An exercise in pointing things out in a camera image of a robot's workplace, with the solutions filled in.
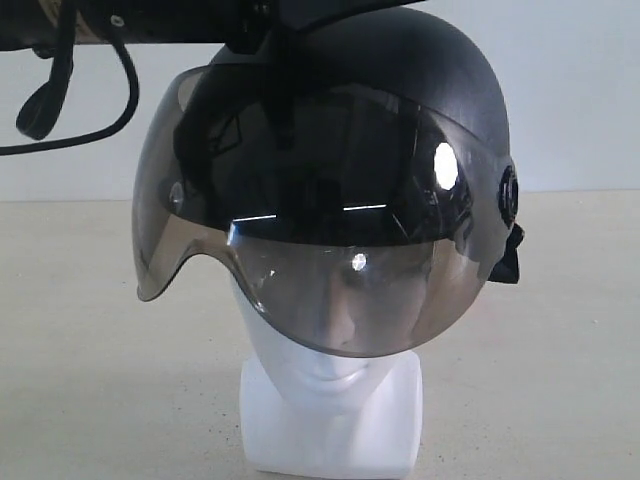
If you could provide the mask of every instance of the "white mannequin head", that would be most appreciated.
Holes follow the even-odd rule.
[[[296,409],[329,415],[360,410],[397,361],[398,355],[345,358],[303,347],[271,327],[233,277],[231,284],[260,363]]]

